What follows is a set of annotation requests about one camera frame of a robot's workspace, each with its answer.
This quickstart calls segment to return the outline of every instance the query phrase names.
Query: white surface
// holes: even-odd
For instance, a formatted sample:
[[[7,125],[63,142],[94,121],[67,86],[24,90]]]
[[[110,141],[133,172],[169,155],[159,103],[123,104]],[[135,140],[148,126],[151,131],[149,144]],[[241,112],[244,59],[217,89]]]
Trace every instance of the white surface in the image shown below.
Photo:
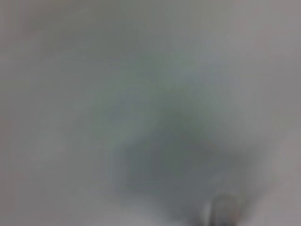
[[[158,120],[164,93],[153,91],[192,87],[204,65],[241,112],[244,123],[230,124],[274,149],[276,185],[247,225],[301,221],[300,1],[90,0],[70,12],[69,0],[45,2],[0,3],[1,225],[166,225],[140,206],[122,209],[103,166],[152,130],[145,115]],[[130,107],[114,108],[119,97]],[[98,118],[96,105],[111,108]]]

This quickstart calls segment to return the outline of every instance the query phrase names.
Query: gray surface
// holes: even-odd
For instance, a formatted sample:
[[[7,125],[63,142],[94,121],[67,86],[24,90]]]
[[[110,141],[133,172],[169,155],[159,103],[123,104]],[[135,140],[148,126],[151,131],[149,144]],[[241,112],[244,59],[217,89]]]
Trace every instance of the gray surface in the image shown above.
[[[1,225],[176,225],[271,171],[248,224],[299,221],[299,8],[2,1]]]

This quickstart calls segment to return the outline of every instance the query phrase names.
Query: blurry object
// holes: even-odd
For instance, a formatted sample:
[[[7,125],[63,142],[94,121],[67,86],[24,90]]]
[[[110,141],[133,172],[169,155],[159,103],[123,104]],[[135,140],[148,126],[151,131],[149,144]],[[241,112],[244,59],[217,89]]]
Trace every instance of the blurry object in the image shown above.
[[[240,217],[240,206],[231,195],[219,195],[211,204],[209,226],[236,226]]]

